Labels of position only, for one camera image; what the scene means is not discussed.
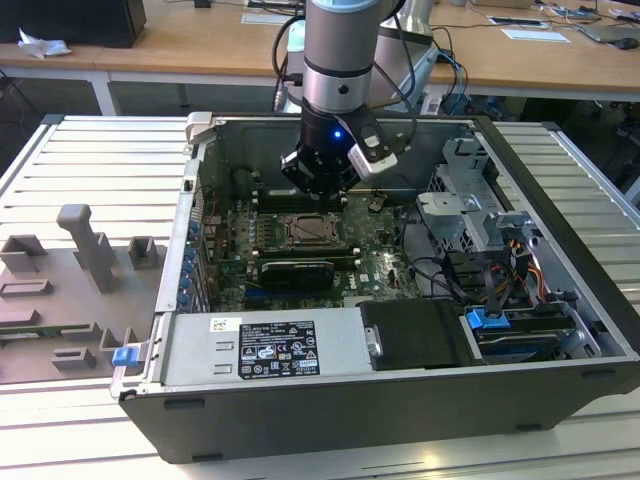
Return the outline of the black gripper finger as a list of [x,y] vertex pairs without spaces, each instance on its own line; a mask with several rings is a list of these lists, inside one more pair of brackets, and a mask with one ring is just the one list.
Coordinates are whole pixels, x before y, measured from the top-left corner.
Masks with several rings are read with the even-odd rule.
[[342,209],[346,193],[360,182],[355,168],[346,158],[335,158],[329,162],[327,211]]
[[318,164],[317,151],[308,146],[298,146],[293,152],[280,158],[281,173],[301,192],[316,202],[319,212],[327,212],[329,189],[327,176]]

